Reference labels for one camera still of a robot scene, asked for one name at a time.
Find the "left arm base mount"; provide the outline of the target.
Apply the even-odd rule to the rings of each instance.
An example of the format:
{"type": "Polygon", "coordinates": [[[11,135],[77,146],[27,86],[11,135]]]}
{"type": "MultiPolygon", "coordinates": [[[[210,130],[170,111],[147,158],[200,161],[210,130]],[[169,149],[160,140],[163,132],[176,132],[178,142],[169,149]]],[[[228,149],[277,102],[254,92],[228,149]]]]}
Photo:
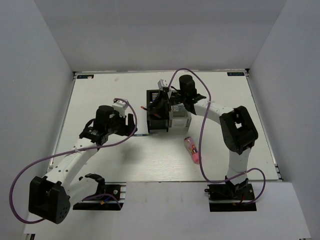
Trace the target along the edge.
{"type": "Polygon", "coordinates": [[[106,182],[105,179],[93,173],[88,173],[82,180],[93,180],[95,192],[85,195],[85,200],[76,203],[72,209],[75,211],[120,211],[126,197],[125,182],[106,182]]]}

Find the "red pen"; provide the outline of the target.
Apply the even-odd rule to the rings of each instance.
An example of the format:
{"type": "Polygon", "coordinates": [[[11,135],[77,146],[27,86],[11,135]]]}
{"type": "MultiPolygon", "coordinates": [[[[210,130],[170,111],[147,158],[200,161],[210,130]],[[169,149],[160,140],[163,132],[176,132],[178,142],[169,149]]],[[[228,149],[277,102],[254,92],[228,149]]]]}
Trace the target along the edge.
{"type": "Polygon", "coordinates": [[[158,115],[158,114],[155,113],[155,112],[152,112],[152,111],[149,110],[147,107],[141,106],[140,108],[143,109],[143,110],[145,110],[145,111],[147,111],[147,113],[148,113],[149,115],[151,115],[151,116],[154,116],[154,117],[157,117],[157,118],[161,118],[160,115],[158,115]]]}

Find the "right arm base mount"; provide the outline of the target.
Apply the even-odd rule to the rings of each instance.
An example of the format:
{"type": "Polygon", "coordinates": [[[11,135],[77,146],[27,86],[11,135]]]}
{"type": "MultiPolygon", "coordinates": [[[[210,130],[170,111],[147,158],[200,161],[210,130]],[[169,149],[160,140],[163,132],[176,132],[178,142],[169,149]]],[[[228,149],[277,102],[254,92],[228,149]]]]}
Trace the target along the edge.
{"type": "Polygon", "coordinates": [[[204,189],[208,196],[209,210],[213,213],[222,212],[256,212],[256,203],[252,184],[233,194],[226,184],[209,184],[204,189]]]}

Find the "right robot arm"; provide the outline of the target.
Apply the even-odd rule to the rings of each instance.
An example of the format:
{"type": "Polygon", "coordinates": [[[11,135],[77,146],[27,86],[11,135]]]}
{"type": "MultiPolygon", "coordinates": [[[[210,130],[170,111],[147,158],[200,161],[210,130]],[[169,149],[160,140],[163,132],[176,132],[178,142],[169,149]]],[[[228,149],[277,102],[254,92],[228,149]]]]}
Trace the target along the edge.
{"type": "Polygon", "coordinates": [[[218,123],[229,149],[229,167],[224,180],[212,180],[211,184],[223,188],[222,196],[236,200],[248,188],[248,159],[259,137],[258,131],[244,106],[228,108],[214,103],[197,92],[194,77],[194,74],[180,76],[179,89],[163,79],[158,82],[158,93],[150,98],[146,108],[147,129],[168,131],[173,126],[173,107],[178,105],[183,105],[190,114],[218,123]]]}

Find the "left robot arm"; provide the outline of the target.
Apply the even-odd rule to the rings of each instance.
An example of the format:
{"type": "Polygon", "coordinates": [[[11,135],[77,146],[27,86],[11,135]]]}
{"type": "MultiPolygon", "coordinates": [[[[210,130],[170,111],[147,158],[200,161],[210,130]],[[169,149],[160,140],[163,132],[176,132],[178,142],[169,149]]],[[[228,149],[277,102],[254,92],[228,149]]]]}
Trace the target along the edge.
{"type": "Polygon", "coordinates": [[[116,98],[112,105],[101,105],[90,119],[63,159],[43,177],[34,177],[29,185],[28,210],[45,220],[60,224],[71,207],[86,200],[110,197],[105,179],[96,173],[78,176],[79,171],[111,135],[129,139],[137,131],[137,115],[126,113],[131,105],[116,98]]]}

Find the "black pen holder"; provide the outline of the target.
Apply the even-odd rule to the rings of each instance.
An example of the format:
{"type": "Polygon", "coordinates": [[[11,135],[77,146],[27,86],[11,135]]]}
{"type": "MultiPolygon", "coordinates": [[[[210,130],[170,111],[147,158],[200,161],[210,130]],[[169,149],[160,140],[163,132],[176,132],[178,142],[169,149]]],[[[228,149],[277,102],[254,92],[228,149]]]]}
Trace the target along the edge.
{"type": "MultiPolygon", "coordinates": [[[[160,90],[147,90],[146,91],[146,107],[148,105],[148,91],[160,91],[160,90]]],[[[148,133],[155,133],[158,131],[169,131],[169,99],[166,92],[163,92],[163,105],[165,108],[165,116],[161,118],[157,118],[154,116],[151,116],[147,113],[146,115],[146,124],[147,124],[147,130],[148,133]]]]}

